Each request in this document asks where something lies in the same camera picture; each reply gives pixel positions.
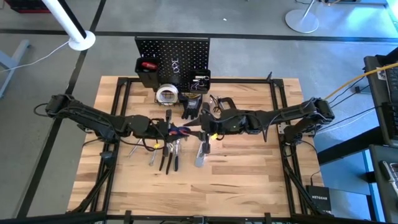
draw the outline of black bin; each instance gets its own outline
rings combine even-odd
[[[189,74],[190,74],[190,83],[189,83],[190,93],[207,94],[210,89],[210,80],[211,80],[210,70],[209,69],[191,70]],[[193,80],[195,79],[196,76],[208,77],[208,80],[203,80],[202,86],[194,86],[195,83],[193,82]]]
[[[159,59],[157,58],[138,58],[136,62],[136,73],[138,74],[139,78],[141,79],[142,84],[146,88],[153,88],[153,89],[158,89],[159,87],[159,81],[157,78],[157,71],[156,70],[151,70],[146,67],[142,66],[143,62],[150,62],[154,63],[157,66],[159,66]]]

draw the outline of white cable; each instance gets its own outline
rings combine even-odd
[[[332,131],[332,130],[336,130],[336,129],[342,128],[342,127],[344,127],[344,126],[347,126],[347,125],[349,125],[349,124],[352,124],[352,123],[354,123],[355,121],[357,121],[357,120],[363,118],[364,116],[368,115],[368,114],[371,113],[371,112],[373,112],[373,110],[368,111],[367,113],[365,113],[364,115],[362,115],[362,116],[356,118],[356,119],[353,120],[352,122],[346,123],[346,124],[344,124],[344,125],[341,125],[341,126],[338,126],[338,127],[335,127],[335,128],[329,129],[329,130],[326,130],[326,131],[322,131],[322,132],[320,132],[320,133],[317,133],[317,135],[318,135],[318,134],[323,134],[323,133],[326,133],[326,132],[329,132],[329,131]]]
[[[36,64],[37,62],[39,62],[39,61],[41,61],[41,60],[44,60],[44,59],[48,58],[50,55],[52,55],[54,52],[56,52],[57,50],[59,50],[61,47],[67,45],[68,43],[69,43],[69,40],[68,40],[66,43],[62,44],[61,46],[57,47],[55,50],[53,50],[53,51],[52,51],[51,53],[49,53],[47,56],[42,57],[42,58],[38,59],[38,60],[35,61],[35,62],[26,64],[26,65],[16,66],[16,67],[10,68],[10,69],[6,69],[6,70],[1,71],[0,73],[6,72],[6,71],[10,71],[10,70],[13,70],[13,69],[17,69],[17,68],[26,67],[26,66],[29,66],[29,65],[34,65],[34,64]]]

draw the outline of desk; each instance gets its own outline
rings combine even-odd
[[[102,77],[95,108],[110,113],[117,80],[118,77]],[[284,86],[289,106],[302,102],[298,79],[284,79]],[[269,84],[212,83],[209,94],[232,97],[238,109],[273,110]],[[154,96],[152,89],[144,88],[139,82],[132,83],[126,116],[142,114],[164,118],[165,110],[170,108],[172,122],[177,126],[186,123],[180,118],[182,107],[159,106],[154,103]],[[204,101],[208,100],[209,96],[205,95]],[[88,134],[86,141],[95,138]],[[132,136],[125,140],[137,142]],[[313,142],[308,137],[303,140]],[[151,167],[148,163],[152,153],[139,148],[129,159],[127,155],[132,147],[121,144],[108,214],[124,215],[126,210],[131,210],[133,215],[264,217],[264,213],[269,212],[272,217],[290,216],[275,125],[269,129],[267,143],[261,134],[225,136],[222,141],[212,141],[211,153],[202,168],[194,166],[199,140],[189,137],[181,143],[179,170],[171,170],[169,175],[165,174],[165,167],[159,171],[161,153],[157,153]],[[102,148],[102,142],[83,148],[69,210],[77,207],[94,186]],[[308,144],[301,144],[297,146],[297,156],[303,185],[309,184],[310,176],[320,169],[316,152]],[[320,173],[313,179],[315,185],[323,185]],[[298,193],[292,188],[295,209],[299,212]],[[99,198],[101,205],[103,194],[102,191]]]
[[[381,173],[379,162],[386,161],[398,162],[398,149],[386,146],[371,145],[369,148],[371,153],[374,176],[376,178],[377,187],[380,193],[381,205],[386,222],[398,223],[398,198],[392,189],[391,184],[385,179]]]
[[[365,72],[382,67],[376,57],[365,57],[364,62]],[[368,75],[367,78],[369,80],[374,106],[377,107],[381,106],[384,102],[390,102],[386,81],[378,79],[376,73]],[[379,120],[378,127],[318,153],[319,164],[324,165],[341,159],[342,157],[363,151],[371,144],[398,147],[398,141],[389,138],[386,122],[380,107],[376,108],[376,114]]]

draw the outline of lamp base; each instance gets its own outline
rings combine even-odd
[[[303,34],[309,34],[316,31],[319,27],[318,18],[311,12],[308,12],[307,16],[303,17],[304,14],[305,10],[303,9],[291,10],[285,16],[286,24],[292,30]]]
[[[69,39],[69,47],[73,50],[82,51],[89,49],[95,43],[95,35],[86,30],[86,39],[82,42],[75,42],[72,38]]]

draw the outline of gray floor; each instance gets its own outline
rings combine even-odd
[[[88,28],[99,1],[68,2],[83,26]],[[218,1],[208,2],[214,11],[210,15],[201,13],[202,6],[198,1],[189,1],[189,5],[188,1],[179,2],[181,4],[178,7],[176,2],[157,3],[136,0],[119,1],[118,4],[108,2],[97,30],[297,35],[286,29],[283,22],[278,24],[278,20],[272,21],[266,16],[274,15],[282,19],[285,12],[302,7],[301,4],[288,0],[281,1],[280,5],[276,5],[275,1],[236,0],[230,1],[229,4]],[[192,12],[184,12],[182,8],[185,7],[191,8]],[[333,12],[333,17],[326,16],[326,11],[319,11],[319,14],[335,21],[338,26],[321,27],[319,33],[313,35],[355,37],[397,35],[395,29],[386,25],[387,19],[382,18],[385,12],[379,6],[353,8],[352,5],[347,7],[319,5],[317,7],[318,11],[336,11]],[[373,18],[366,14],[364,19],[355,23],[357,26],[353,29],[353,23],[347,18],[364,9],[375,12],[373,13],[375,25],[363,29],[368,19]],[[38,16],[36,21],[29,24],[26,18],[30,19],[35,15],[13,14],[14,20],[4,22],[3,12],[10,13],[6,10],[0,11],[0,28],[60,29],[48,15],[36,15]],[[193,17],[197,18],[197,24],[191,21]],[[220,17],[220,23],[215,22],[215,17]],[[191,25],[181,24],[183,21],[191,21]],[[32,48],[23,59],[24,63],[33,62],[47,55],[67,41],[66,36],[0,34],[0,49],[12,54],[22,39],[29,39],[32,42]],[[363,72],[363,57],[386,54],[395,47],[394,44],[385,43],[212,39],[209,69],[214,76],[232,77],[265,77],[273,71],[274,77],[299,78],[305,98],[324,97],[345,81]],[[133,37],[97,37],[95,45],[88,51],[73,95],[87,105],[92,105],[100,77],[134,75],[133,62],[138,56]],[[0,142],[2,143],[0,156],[5,158],[0,163],[0,198],[7,202],[0,203],[0,218],[14,215],[15,207],[51,125],[50,119],[34,116],[32,109],[35,105],[48,101],[52,94],[61,93],[66,89],[77,57],[78,52],[64,47],[36,65],[19,69],[10,83],[5,98],[0,100]],[[336,107],[334,110],[336,120],[372,106],[370,95],[356,95]],[[377,125],[375,114],[368,114],[347,127],[319,134],[316,146],[321,151],[336,144],[337,141],[348,139],[375,125]],[[84,134],[77,129],[75,123],[64,121],[29,215],[65,211],[83,141]],[[331,188],[364,194],[369,192],[369,189],[358,177],[362,169],[364,169],[363,159],[353,155],[338,161],[335,165],[323,166],[322,174],[325,184]]]

